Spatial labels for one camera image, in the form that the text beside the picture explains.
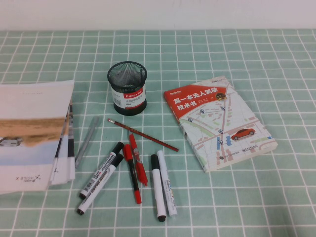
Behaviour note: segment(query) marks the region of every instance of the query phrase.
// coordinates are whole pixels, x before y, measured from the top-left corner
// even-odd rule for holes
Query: red book cover
[[[225,77],[172,89],[164,97],[205,172],[277,147]]]

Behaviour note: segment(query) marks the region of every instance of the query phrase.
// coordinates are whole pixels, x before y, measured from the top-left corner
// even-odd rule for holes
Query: car illustration
[[[248,136],[248,135],[253,135],[255,134],[255,130],[252,128],[247,128],[247,129],[242,129],[239,130],[235,135],[232,136],[232,139],[237,141],[239,138]]]
[[[17,147],[20,146],[23,139],[20,137],[3,137],[0,140],[0,147]]]
[[[218,100],[223,100],[223,99],[226,99],[226,95],[224,93],[219,92],[216,94],[216,98]]]

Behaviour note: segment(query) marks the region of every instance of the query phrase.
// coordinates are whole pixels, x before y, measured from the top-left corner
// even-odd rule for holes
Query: white wall
[[[315,0],[0,0],[0,30],[316,28]]]

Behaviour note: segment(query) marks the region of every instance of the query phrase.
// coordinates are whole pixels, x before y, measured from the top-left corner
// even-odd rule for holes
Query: book title
[[[185,108],[194,107],[197,105],[196,101],[193,99],[202,97],[202,96],[207,95],[207,94],[212,94],[215,92],[218,92],[218,89],[214,87],[211,89],[204,90],[204,92],[200,91],[199,93],[193,93],[191,95],[187,95],[186,97],[184,97],[182,99],[175,98],[175,99],[173,99],[173,102],[175,104],[180,104],[180,105],[177,105],[178,110],[184,110]]]

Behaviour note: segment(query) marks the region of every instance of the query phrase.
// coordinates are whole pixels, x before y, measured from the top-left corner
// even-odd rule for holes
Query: black marker cap
[[[84,194],[80,193],[80,194],[79,194],[79,198],[81,198],[81,199],[85,199],[85,198],[86,198],[86,195],[84,195]]]
[[[124,156],[122,154],[117,154],[117,156],[114,158],[114,160],[111,162],[111,165],[114,165],[115,168],[118,167],[119,163],[124,159]]]
[[[80,216],[82,216],[82,215],[84,214],[84,212],[81,211],[79,208],[77,209],[77,213],[78,213]]]
[[[152,170],[153,169],[159,169],[160,170],[159,159],[158,159],[158,156],[156,154],[152,154],[151,161],[152,161]]]
[[[158,220],[159,220],[160,222],[164,222],[164,221],[166,220],[166,216],[159,216],[159,217],[158,217]]]
[[[118,142],[117,145],[114,147],[112,152],[114,152],[116,155],[123,149],[124,144],[122,142]]]

